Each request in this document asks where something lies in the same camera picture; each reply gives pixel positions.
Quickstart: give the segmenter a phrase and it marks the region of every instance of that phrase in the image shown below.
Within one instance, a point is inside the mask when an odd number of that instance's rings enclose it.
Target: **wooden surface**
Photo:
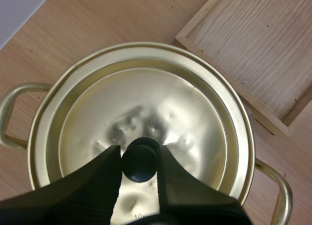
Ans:
[[[263,115],[270,113],[269,120],[282,121],[274,125],[283,131],[293,122],[293,130],[304,109],[312,112],[311,2],[209,0],[177,40],[187,40],[236,90],[247,91],[246,100]]]
[[[171,43],[207,0],[47,0],[0,51],[0,96],[26,82],[53,83],[72,64],[100,48],[149,40]],[[8,134],[27,138],[44,93],[25,94]],[[312,221],[312,114],[291,138],[271,136],[257,123],[256,155],[293,189],[291,225]],[[0,148],[0,200],[31,190],[26,152]],[[255,225],[269,224],[278,189],[255,173],[244,208]]]

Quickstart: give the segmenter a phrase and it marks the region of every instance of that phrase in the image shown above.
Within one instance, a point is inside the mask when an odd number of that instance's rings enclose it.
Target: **gold pot lid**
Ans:
[[[195,178],[244,203],[254,171],[246,111],[229,83],[187,51],[159,43],[105,48],[72,66],[41,104],[30,135],[34,188],[139,137],[167,145]],[[113,224],[158,211],[157,179],[122,178]]]

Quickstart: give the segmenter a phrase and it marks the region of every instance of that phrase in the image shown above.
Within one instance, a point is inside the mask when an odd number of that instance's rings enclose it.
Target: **pot rim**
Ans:
[[[56,83],[53,85],[53,87],[50,89],[42,103],[40,104],[36,115],[33,119],[33,123],[31,126],[30,134],[29,134],[29,141],[28,141],[28,146],[27,146],[27,154],[28,154],[28,171],[29,171],[29,177],[31,181],[31,185],[33,189],[39,188],[39,183],[38,183],[38,176],[36,174],[36,169],[35,169],[35,160],[34,160],[34,150],[35,150],[35,139],[36,139],[36,133],[38,129],[38,124],[40,123],[41,116],[45,110],[45,108],[48,106],[49,102],[51,101],[54,92],[58,89],[58,87],[61,86],[62,82],[73,72],[75,69],[81,67],[85,63],[91,61],[92,59],[103,55],[107,52],[117,50],[120,48],[125,48],[125,47],[134,47],[134,46],[151,46],[151,47],[158,47],[158,48],[166,48],[175,52],[178,52],[194,61],[197,63],[203,65],[205,68],[209,68],[209,70],[219,79],[221,82],[226,86],[226,88],[229,90],[233,98],[235,99],[235,102],[237,103],[239,110],[242,114],[242,117],[244,119],[245,127],[246,127],[246,133],[247,133],[247,138],[248,138],[248,143],[249,143],[249,157],[248,157],[248,168],[247,168],[247,174],[245,178],[245,183],[243,186],[243,189],[241,191],[241,194],[238,198],[239,202],[243,205],[245,203],[245,200],[247,198],[248,192],[251,187],[253,175],[254,175],[254,163],[255,163],[255,149],[254,149],[254,137],[253,137],[253,132],[251,128],[251,124],[247,115],[247,112],[245,110],[245,107],[243,103],[241,102],[238,94],[234,90],[234,88],[229,84],[229,82],[225,79],[224,76],[221,75],[220,72],[218,72],[214,67],[212,67],[209,63],[205,62],[204,60],[200,59],[199,57],[193,55],[192,53],[189,53],[183,49],[177,48],[175,46],[170,46],[167,44],[162,44],[162,43],[154,43],[154,42],[130,42],[130,43],[122,43],[114,46],[110,46],[101,50],[98,50],[85,58],[81,59],[77,63],[75,63],[73,66],[71,66],[68,70],[66,70],[63,75],[56,81]]]

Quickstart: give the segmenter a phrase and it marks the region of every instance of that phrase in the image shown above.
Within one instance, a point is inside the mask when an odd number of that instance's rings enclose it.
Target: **wooden tray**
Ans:
[[[217,68],[270,132],[312,112],[312,0],[208,0],[175,45]]]

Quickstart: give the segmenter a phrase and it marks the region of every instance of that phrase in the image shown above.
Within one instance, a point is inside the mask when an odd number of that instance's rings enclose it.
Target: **pot handle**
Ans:
[[[257,158],[255,159],[255,167],[270,179],[274,180],[279,186],[279,195],[271,225],[286,225],[293,208],[293,193],[290,185],[276,170]]]
[[[51,85],[45,83],[29,83],[18,85],[4,95],[0,101],[0,144],[12,149],[24,150],[27,148],[26,140],[20,140],[5,134],[15,100],[24,92],[48,91],[50,88]]]

